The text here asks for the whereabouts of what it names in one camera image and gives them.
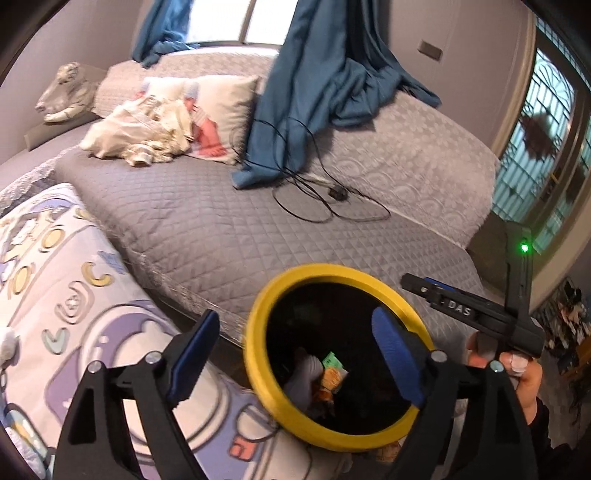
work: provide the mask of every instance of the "decorative glass door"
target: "decorative glass door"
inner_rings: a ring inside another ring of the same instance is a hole
[[[501,158],[493,208],[503,220],[522,222],[552,173],[569,131],[574,88],[538,49],[519,121]]]
[[[524,105],[501,157],[492,211],[529,226],[542,254],[556,244],[589,176],[591,89],[542,21],[537,47]]]

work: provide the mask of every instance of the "white cow statue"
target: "white cow statue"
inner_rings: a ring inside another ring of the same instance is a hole
[[[89,69],[98,70],[76,61],[57,69],[56,77],[35,105],[35,110],[46,113],[45,123],[66,122],[92,108],[99,81],[89,78]]]

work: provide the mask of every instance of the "power adapter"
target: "power adapter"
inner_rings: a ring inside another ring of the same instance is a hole
[[[349,198],[349,192],[342,185],[335,185],[330,188],[329,196],[334,198],[337,202],[344,202]]]

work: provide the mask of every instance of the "wall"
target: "wall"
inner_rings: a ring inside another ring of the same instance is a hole
[[[57,68],[79,61],[107,69],[129,57],[142,0],[70,0],[36,33],[0,87],[0,164],[25,148],[37,99]]]
[[[491,147],[519,81],[528,37],[520,0],[391,0],[389,46],[441,98],[440,111]],[[421,40],[443,50],[418,52]]]
[[[583,296],[591,295],[591,242],[583,248],[568,275],[581,289]]]

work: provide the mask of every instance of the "cartoon print blanket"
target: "cartoon print blanket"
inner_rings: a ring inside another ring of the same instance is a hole
[[[88,363],[135,363],[178,333],[69,184],[0,219],[0,325],[19,336],[0,374],[0,420],[39,454],[47,478]],[[159,480],[135,403],[125,411],[142,472]],[[251,391],[212,364],[174,413],[209,480],[330,480],[348,459],[279,428]]]

